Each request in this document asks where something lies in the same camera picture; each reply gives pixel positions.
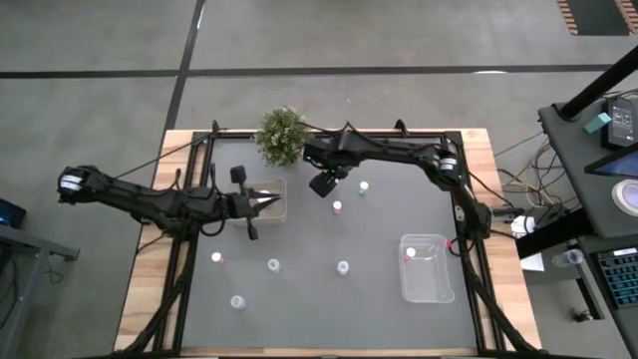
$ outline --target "small object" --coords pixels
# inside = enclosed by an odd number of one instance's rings
[[[406,249],[406,254],[403,255],[403,260],[408,261],[414,258],[415,255],[417,255],[417,250],[412,247],[409,247],[408,249]]]
[[[339,275],[348,274],[349,269],[350,269],[350,264],[348,264],[347,261],[342,260],[339,263],[337,263],[337,273],[339,273]]]
[[[581,311],[581,312],[577,312],[575,309],[572,309],[571,310],[571,318],[576,323],[581,323],[581,322],[584,322],[584,321],[594,320],[593,315],[591,315],[589,310],[586,310],[586,309]]]
[[[551,263],[559,268],[582,263],[585,256],[580,249],[569,249],[551,258]]]
[[[268,269],[273,273],[279,273],[281,271],[281,263],[279,263],[279,260],[272,258],[268,260]]]
[[[212,259],[213,262],[219,263],[219,264],[223,264],[226,261],[226,259],[224,259],[221,256],[221,253],[219,253],[219,252],[213,253],[212,256],[210,257],[210,259]]]
[[[361,183],[359,183],[359,195],[366,196],[366,190],[368,190],[369,187],[370,184],[362,180]]]
[[[611,121],[600,131],[600,145],[608,150],[620,150],[636,143],[638,121],[636,108],[625,99],[611,98],[603,104],[603,110]]]
[[[230,305],[235,309],[243,309],[246,307],[246,300],[239,295],[233,295],[230,298]]]
[[[335,214],[341,214],[341,200],[335,200],[332,203],[332,212]]]
[[[603,126],[609,124],[610,121],[611,121],[611,118],[609,117],[609,115],[602,113],[596,116],[590,122],[588,122],[587,125],[585,125],[584,129],[587,132],[587,134],[593,134],[596,131],[602,129]]]
[[[638,180],[620,181],[611,189],[611,198],[620,210],[638,216]]]

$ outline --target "black table surface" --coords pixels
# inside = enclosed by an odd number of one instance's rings
[[[601,112],[602,102],[598,102],[585,109],[578,122],[570,123],[559,118],[553,107],[538,111],[549,142],[598,236],[598,239],[579,241],[582,249],[589,253],[638,244],[638,217],[620,210],[611,198],[612,188],[624,178],[589,175],[584,170],[585,166],[612,153],[600,147],[600,133],[588,134],[583,129]]]

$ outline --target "potted plant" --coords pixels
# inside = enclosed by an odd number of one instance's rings
[[[269,166],[285,167],[297,161],[308,139],[304,120],[304,116],[287,106],[263,116],[261,130],[255,134],[255,141]]]

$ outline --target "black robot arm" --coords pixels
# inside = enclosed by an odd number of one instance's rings
[[[475,199],[464,184],[457,156],[439,144],[418,145],[412,143],[373,141],[354,131],[344,131],[328,142],[317,138],[306,141],[303,160],[323,172],[310,182],[310,187],[325,197],[348,172],[363,160],[378,160],[415,165],[440,190],[452,194],[464,211],[467,232],[479,238],[488,238],[491,212]]]
[[[438,188],[448,191],[464,213],[459,246],[467,246],[465,240],[484,240],[489,237],[491,213],[489,208],[477,201],[464,183],[457,156],[439,144],[418,145],[398,141],[375,141],[356,130],[331,133],[327,141],[310,138],[306,141],[303,160],[322,171],[310,182],[310,187],[325,197],[348,172],[363,160],[379,160],[415,165],[421,168],[428,179]],[[509,322],[494,299],[483,286],[474,271],[468,250],[460,250],[466,271],[466,280],[480,297],[489,313],[517,351],[538,352],[527,343]]]
[[[211,167],[212,187],[189,189],[151,189],[139,184],[114,179],[93,166],[67,167],[58,179],[58,193],[62,203],[100,202],[128,212],[139,222],[151,221],[168,235],[180,235],[191,225],[224,221],[228,218],[257,217],[259,212],[275,201],[279,194],[261,193],[244,186],[245,169],[240,166],[230,170],[231,180],[238,183],[240,192],[222,193],[214,184],[214,167]],[[254,203],[256,198],[269,198]],[[249,227],[251,239],[257,233]]]

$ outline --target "black stand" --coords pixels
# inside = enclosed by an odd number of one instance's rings
[[[576,121],[577,119],[574,118],[576,118],[581,111],[600,99],[601,96],[609,92],[609,90],[613,89],[616,85],[620,84],[621,81],[625,80],[625,78],[636,71],[636,69],[638,69],[638,46],[589,84],[580,94],[559,108],[558,114],[565,121]]]
[[[518,257],[520,259],[527,258],[577,236],[593,234],[593,231],[585,209],[577,209],[561,219],[517,239]]]

